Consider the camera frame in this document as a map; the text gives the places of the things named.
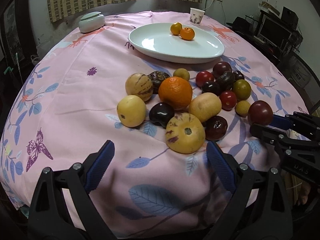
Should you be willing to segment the small yellow fruit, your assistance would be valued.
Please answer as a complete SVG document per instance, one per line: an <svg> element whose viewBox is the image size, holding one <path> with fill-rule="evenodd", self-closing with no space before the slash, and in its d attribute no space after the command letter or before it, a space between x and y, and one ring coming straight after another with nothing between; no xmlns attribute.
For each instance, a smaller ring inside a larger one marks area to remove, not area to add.
<svg viewBox="0 0 320 240"><path fill-rule="evenodd" d="M251 104L248 101L242 100L236 104L235 111L239 116L245 118L248 115L250 106Z"/></svg>

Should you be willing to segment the plain yellow pepino melon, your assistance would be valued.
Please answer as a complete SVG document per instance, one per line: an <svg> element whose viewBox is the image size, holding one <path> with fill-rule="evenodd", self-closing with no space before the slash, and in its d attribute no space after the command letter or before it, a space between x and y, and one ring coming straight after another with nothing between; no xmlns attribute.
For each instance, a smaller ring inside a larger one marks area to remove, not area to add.
<svg viewBox="0 0 320 240"><path fill-rule="evenodd" d="M120 122L126 127L137 127L146 117L146 104L136 95L122 98L117 105L117 114Z"/></svg>

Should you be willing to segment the small yellow-green longan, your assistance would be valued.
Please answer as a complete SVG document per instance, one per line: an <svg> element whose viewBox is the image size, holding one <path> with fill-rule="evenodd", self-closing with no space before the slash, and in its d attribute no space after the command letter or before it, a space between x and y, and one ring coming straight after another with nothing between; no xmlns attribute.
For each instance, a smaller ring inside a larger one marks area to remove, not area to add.
<svg viewBox="0 0 320 240"><path fill-rule="evenodd" d="M190 79L190 74L185 68L178 68L174 71L173 76L180 77L186 81L189 81Z"/></svg>

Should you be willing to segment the white ceramic lidded jar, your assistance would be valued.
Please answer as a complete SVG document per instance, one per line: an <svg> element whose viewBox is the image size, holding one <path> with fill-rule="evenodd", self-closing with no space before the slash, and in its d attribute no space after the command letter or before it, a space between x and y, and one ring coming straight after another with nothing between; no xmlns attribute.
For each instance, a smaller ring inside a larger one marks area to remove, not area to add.
<svg viewBox="0 0 320 240"><path fill-rule="evenodd" d="M105 16L99 11L94 11L82 16L82 18L80 18L78 27L80 32L85 34L103 27L104 24Z"/></svg>

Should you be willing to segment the striped pepino melon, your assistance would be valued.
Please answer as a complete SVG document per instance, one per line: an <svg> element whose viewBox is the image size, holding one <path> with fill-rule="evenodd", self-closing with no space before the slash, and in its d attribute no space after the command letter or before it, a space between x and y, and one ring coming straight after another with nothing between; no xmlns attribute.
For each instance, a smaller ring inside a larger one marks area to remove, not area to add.
<svg viewBox="0 0 320 240"><path fill-rule="evenodd" d="M153 84L147 75L135 73L127 78L125 90L128 95L136 95L146 102L153 94Z"/></svg>

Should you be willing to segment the floral paper cup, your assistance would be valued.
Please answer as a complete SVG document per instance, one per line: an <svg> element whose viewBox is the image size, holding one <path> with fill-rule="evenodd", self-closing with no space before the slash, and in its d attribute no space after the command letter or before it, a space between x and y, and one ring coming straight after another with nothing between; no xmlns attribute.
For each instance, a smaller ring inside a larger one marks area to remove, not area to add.
<svg viewBox="0 0 320 240"><path fill-rule="evenodd" d="M197 8L191 8L189 21L192 24L200 24L204 15L205 15L204 10L197 9Z"/></svg>

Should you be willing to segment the green-yellow tomato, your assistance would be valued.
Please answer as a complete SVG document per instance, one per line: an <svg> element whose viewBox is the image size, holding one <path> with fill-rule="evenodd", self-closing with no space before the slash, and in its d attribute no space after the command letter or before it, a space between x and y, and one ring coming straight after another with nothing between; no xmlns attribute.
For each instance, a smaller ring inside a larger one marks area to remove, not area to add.
<svg viewBox="0 0 320 240"><path fill-rule="evenodd" d="M233 83L232 92L238 101L247 100L251 96L251 86L246 80L240 79Z"/></svg>

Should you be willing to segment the bright red tomato small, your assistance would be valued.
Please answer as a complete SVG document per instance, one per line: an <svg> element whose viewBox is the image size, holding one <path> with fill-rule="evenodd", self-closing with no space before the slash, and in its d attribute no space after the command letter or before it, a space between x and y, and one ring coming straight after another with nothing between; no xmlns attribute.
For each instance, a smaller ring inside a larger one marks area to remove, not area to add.
<svg viewBox="0 0 320 240"><path fill-rule="evenodd" d="M236 94L231 90L222 92L219 98L225 111L231 111L237 104Z"/></svg>

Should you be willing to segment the large orange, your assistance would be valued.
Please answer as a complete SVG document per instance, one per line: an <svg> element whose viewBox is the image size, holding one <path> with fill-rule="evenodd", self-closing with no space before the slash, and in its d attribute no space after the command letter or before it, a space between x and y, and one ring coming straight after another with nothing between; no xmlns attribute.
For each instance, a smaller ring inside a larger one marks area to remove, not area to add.
<svg viewBox="0 0 320 240"><path fill-rule="evenodd" d="M161 102L172 106L174 110L185 109L192 100L193 90L188 81L181 77L166 78L158 89Z"/></svg>

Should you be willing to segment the small orange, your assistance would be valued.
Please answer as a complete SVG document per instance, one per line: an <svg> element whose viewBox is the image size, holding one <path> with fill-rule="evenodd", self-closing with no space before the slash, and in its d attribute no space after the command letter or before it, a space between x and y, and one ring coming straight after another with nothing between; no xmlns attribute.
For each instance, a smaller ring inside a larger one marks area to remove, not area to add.
<svg viewBox="0 0 320 240"><path fill-rule="evenodd" d="M170 31L172 35L179 36L182 28L182 24L180 22L176 22L170 26Z"/></svg>
<svg viewBox="0 0 320 240"><path fill-rule="evenodd" d="M183 40L191 41L195 37L195 31L192 28L189 28L189 27L182 28L181 31L180 31L180 37Z"/></svg>

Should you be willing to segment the yellow pepino melon with stem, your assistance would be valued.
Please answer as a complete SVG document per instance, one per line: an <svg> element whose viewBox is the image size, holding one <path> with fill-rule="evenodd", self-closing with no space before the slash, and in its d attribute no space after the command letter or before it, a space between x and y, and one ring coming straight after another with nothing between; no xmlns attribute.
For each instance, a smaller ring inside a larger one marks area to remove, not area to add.
<svg viewBox="0 0 320 240"><path fill-rule="evenodd" d="M166 127L167 146L181 154L198 151L204 144L206 135L200 120L189 113L178 113L172 117Z"/></svg>

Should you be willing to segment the yellow potato-like fruit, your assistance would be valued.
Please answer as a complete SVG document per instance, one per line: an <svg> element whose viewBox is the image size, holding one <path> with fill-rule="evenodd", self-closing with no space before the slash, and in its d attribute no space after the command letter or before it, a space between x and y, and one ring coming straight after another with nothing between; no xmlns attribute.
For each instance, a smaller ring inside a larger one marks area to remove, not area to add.
<svg viewBox="0 0 320 240"><path fill-rule="evenodd" d="M211 117L218 115L221 109L222 103L217 95L203 93L191 101L188 112L196 116L200 122L205 122Z"/></svg>

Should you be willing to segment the dark red plum front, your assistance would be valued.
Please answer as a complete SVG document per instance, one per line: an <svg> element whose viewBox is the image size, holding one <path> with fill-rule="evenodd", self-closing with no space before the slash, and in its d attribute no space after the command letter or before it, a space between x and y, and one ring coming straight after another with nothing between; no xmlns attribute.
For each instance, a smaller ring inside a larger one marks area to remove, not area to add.
<svg viewBox="0 0 320 240"><path fill-rule="evenodd" d="M213 116L205 122L206 139L210 141L220 140L227 132L227 120L221 116Z"/></svg>

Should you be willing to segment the dark mottled passion fruit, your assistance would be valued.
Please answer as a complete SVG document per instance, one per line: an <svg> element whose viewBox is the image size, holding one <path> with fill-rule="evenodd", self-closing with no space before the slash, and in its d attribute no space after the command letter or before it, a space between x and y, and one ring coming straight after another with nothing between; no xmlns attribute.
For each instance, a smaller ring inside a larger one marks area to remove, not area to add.
<svg viewBox="0 0 320 240"><path fill-rule="evenodd" d="M152 85L153 85L153 94L158 94L158 89L161 85L161 83L170 77L169 74L167 74L166 72L163 72L163 71L154 71L154 72L151 72L149 75L148 75L149 79L151 80L152 82Z"/></svg>

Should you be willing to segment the dark cherry plum small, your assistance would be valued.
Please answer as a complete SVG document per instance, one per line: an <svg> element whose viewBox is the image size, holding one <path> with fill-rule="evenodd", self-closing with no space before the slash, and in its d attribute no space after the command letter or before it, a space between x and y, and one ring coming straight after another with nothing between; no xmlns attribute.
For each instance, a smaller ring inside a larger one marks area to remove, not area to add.
<svg viewBox="0 0 320 240"><path fill-rule="evenodd" d="M244 74L242 74L242 72L240 72L239 70L234 71L233 75L234 75L235 81L244 80L245 79Z"/></svg>

